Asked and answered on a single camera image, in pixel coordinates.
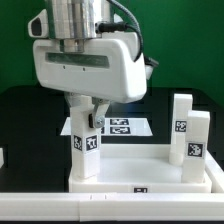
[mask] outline black cable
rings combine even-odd
[[[141,34],[141,29],[140,29],[139,23],[138,23],[137,19],[135,18],[135,16],[127,8],[125,8],[123,5],[121,5],[119,2],[117,2],[116,0],[107,0],[107,1],[110,4],[116,6],[122,12],[124,12],[130,18],[132,23],[134,24],[133,26],[128,25],[129,27],[127,27],[127,28],[136,32],[136,34],[138,35],[138,38],[139,38],[140,49],[139,49],[138,55],[135,59],[135,62],[136,62],[140,58],[141,53],[143,53],[143,45],[144,45],[144,41],[143,41],[143,37],[142,37],[142,34]]]
[[[142,55],[142,52],[143,52],[143,39],[141,37],[141,33],[139,32],[138,29],[136,29],[136,27],[132,26],[132,25],[129,25],[129,24],[126,24],[126,27],[130,30],[133,30],[137,35],[138,35],[138,39],[139,39],[139,51],[138,51],[138,54],[134,60],[134,62],[138,61],[138,59],[141,57]]]
[[[135,27],[132,26],[128,23],[124,23],[124,22],[120,22],[120,23],[100,23],[96,32],[99,33],[113,33],[115,31],[126,31],[127,29],[130,29],[132,31],[134,31],[139,39],[139,51],[138,54],[134,60],[134,62],[138,61],[138,59],[141,57],[141,54],[143,52],[143,40],[141,38],[141,33],[139,32],[139,30]]]
[[[114,5],[115,7],[117,7],[118,9],[120,9],[126,16],[128,16],[129,19],[134,24],[134,26],[136,26],[137,29],[139,30],[139,32],[141,33],[141,29],[140,29],[140,26],[139,26],[139,23],[138,23],[137,19],[135,18],[135,16],[126,7],[124,7],[122,4],[120,4],[116,0],[107,0],[107,1],[111,5]]]

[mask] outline white pillar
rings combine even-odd
[[[93,105],[70,109],[72,177],[89,178],[100,172],[101,130],[89,127]]]
[[[193,97],[190,94],[175,94],[169,162],[181,166],[184,159],[187,114],[192,110]]]
[[[204,181],[209,124],[209,112],[189,111],[182,172],[183,183],[202,183]]]

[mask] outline green wall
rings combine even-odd
[[[150,86],[197,88],[224,106],[224,0],[120,0],[136,15],[145,54],[159,60]],[[27,23],[43,0],[0,7],[0,92],[37,82]]]

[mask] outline metal cylinder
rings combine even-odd
[[[95,23],[111,22],[106,0],[45,0],[51,39],[96,38]]]

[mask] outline white base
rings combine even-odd
[[[169,151],[170,145],[103,144],[100,174],[88,179],[71,174],[70,192],[210,193],[212,182],[206,173],[201,184],[181,183],[182,167],[170,165]]]
[[[164,152],[163,147],[168,146],[159,147],[157,155]],[[122,156],[127,157],[125,150]],[[151,150],[145,154],[153,156]],[[206,172],[213,193],[0,193],[0,221],[224,220],[224,174],[209,153]]]

